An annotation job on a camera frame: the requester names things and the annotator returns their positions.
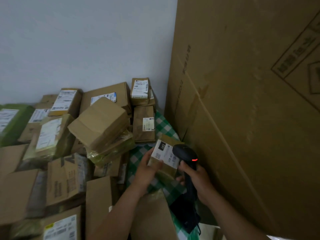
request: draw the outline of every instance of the white wall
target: white wall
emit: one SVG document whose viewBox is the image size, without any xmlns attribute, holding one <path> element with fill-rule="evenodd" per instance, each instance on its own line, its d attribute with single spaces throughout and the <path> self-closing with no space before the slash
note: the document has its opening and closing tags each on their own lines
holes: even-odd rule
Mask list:
<svg viewBox="0 0 320 240">
<path fill-rule="evenodd" d="M 0 0 L 0 103 L 149 77 L 164 109 L 177 0 Z"/>
</svg>

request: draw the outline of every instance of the forearm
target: forearm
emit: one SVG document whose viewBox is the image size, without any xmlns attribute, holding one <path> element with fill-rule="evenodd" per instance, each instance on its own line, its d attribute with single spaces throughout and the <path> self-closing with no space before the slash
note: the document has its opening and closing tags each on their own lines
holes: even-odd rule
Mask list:
<svg viewBox="0 0 320 240">
<path fill-rule="evenodd" d="M 126 240 L 134 218 L 134 211 L 141 195 L 139 189 L 134 185 L 130 185 L 96 232 L 91 235 L 90 240 Z"/>
<path fill-rule="evenodd" d="M 227 240 L 267 240 L 258 228 L 240 215 L 218 192 L 209 192 L 208 207 L 217 220 Z"/>
</svg>

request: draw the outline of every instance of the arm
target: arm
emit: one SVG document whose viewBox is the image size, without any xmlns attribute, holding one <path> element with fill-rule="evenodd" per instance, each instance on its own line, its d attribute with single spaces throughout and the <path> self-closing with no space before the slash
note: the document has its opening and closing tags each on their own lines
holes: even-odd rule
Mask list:
<svg viewBox="0 0 320 240">
<path fill-rule="evenodd" d="M 147 166 L 153 149 L 147 151 L 142 157 L 132 184 L 126 189 L 96 232 L 89 237 L 89 240 L 126 240 L 128 238 L 138 201 L 146 193 L 155 173 L 163 164 L 163 161 L 159 161 L 152 167 Z"/>
<path fill-rule="evenodd" d="M 197 166 L 197 171 L 191 169 L 184 161 L 179 169 L 190 175 L 197 189 L 199 200 L 205 204 L 215 219 L 227 240 L 268 240 L 258 228 L 240 215 L 213 187 L 206 170 Z M 183 182 L 183 176 L 177 178 Z"/>
</svg>

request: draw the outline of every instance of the plastic-wrapped package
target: plastic-wrapped package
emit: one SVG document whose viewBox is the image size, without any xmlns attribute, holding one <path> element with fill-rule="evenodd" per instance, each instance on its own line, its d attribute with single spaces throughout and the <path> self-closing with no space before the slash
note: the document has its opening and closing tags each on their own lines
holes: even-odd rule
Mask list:
<svg viewBox="0 0 320 240">
<path fill-rule="evenodd" d="M 0 147 L 17 144 L 24 128 L 34 112 L 25 104 L 5 104 L 0 110 Z"/>
<path fill-rule="evenodd" d="M 108 145 L 98 151 L 92 151 L 88 148 L 87 158 L 90 159 L 96 166 L 103 167 L 105 164 L 116 160 L 121 154 L 126 153 L 135 147 L 133 134 L 125 130 Z"/>
<path fill-rule="evenodd" d="M 75 137 L 68 130 L 70 114 L 46 117 L 35 131 L 19 169 L 42 168 L 47 162 L 70 154 Z"/>
</svg>

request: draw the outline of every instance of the clear plastic wrap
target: clear plastic wrap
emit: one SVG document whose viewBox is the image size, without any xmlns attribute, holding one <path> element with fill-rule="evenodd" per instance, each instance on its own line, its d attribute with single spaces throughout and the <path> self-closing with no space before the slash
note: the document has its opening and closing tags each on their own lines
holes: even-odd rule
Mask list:
<svg viewBox="0 0 320 240">
<path fill-rule="evenodd" d="M 87 158 L 96 166 L 103 167 L 105 164 L 116 160 L 121 154 L 128 152 L 134 147 L 133 134 L 128 130 L 125 130 L 111 145 L 108 145 L 99 151 L 92 151 L 86 148 Z"/>
</svg>

